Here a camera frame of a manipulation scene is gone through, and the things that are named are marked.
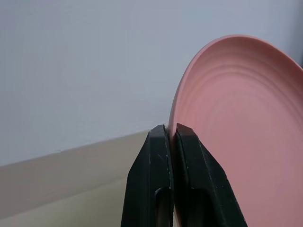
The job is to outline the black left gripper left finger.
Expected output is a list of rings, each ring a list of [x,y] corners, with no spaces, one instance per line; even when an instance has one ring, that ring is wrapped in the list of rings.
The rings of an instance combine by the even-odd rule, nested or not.
[[[169,139],[157,125],[145,142],[127,176],[121,226],[171,227],[174,181]]]

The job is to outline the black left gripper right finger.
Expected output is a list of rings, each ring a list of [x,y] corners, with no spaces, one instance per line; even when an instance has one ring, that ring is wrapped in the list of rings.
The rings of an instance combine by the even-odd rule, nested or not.
[[[174,184],[180,227],[247,226],[223,168],[182,124],[174,136]]]

